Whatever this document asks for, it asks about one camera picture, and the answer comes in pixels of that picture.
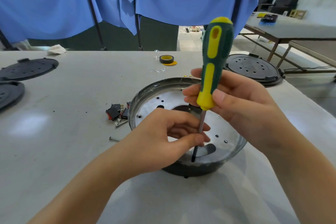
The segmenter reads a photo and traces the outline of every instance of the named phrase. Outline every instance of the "black office chair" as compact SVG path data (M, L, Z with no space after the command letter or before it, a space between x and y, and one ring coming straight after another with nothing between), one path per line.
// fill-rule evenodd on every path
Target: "black office chair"
M259 0L258 1L258 6L256 7L256 9L254 10L255 12L259 9L265 9L267 10L267 6L266 5L263 5L263 4L266 4L266 5L271 5L273 4L273 0Z
M275 0L274 4L265 5L268 7L267 10L260 9L259 11L271 12L274 14L283 14L285 11L287 11L287 16L289 16L290 12L296 9L298 1L299 0Z

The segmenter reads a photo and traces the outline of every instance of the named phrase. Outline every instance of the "metal bowl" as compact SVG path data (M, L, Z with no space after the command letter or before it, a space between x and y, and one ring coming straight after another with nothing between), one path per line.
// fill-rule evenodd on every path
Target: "metal bowl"
M195 78L169 78L154 82L140 90L129 108L128 120L131 129L134 129L155 108L186 111L199 118L201 109L185 103L182 90L200 82ZM233 158L245 146L246 140L221 116L208 111L205 122L211 127L206 134L211 139L210 143L216 146L216 150L211 154L197 157L195 162L191 162L193 150L191 149L163 170L185 177L209 174Z

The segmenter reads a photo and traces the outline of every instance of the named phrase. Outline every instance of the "screwdriver shaft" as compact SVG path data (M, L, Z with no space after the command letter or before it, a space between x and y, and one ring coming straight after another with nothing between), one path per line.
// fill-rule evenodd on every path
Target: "screwdriver shaft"
M200 134L203 131L203 124L204 124L204 119L205 119L205 114L206 113L207 113L207 111L202 110L202 113L201 113L201 122L199 124L199 130L198 130L198 133L200 133ZM191 162L195 162L197 150L198 150L198 146L195 146L194 147L194 151L192 153Z

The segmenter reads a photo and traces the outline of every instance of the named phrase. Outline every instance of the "black round lid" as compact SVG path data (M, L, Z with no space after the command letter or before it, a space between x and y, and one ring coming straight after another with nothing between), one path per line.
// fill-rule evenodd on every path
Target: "black round lid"
M230 55L225 69L254 79L265 86L276 85L284 78L280 69L254 54Z
M0 70L0 80L23 81L49 73L58 66L54 59L21 59L16 64Z
M18 103L25 92L21 82L0 81L0 111Z

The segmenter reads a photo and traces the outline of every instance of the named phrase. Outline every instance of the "table leg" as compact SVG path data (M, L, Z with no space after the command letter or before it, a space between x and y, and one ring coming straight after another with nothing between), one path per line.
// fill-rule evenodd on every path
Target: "table leg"
M269 54L269 56L268 56L268 58L267 58L267 61L268 61L268 62L271 61L271 59L272 59L272 57L273 57L275 51L277 50L278 45L279 45L279 40L277 40L277 41L274 43L274 46L273 46L273 48L272 48L272 50L271 50L271 52L270 52L270 54Z
M281 57L281 60L279 61L279 63L276 65L276 67L280 67L282 62L285 60L287 54L289 53L289 51L291 50L291 46L288 46L286 52L283 54L283 56Z

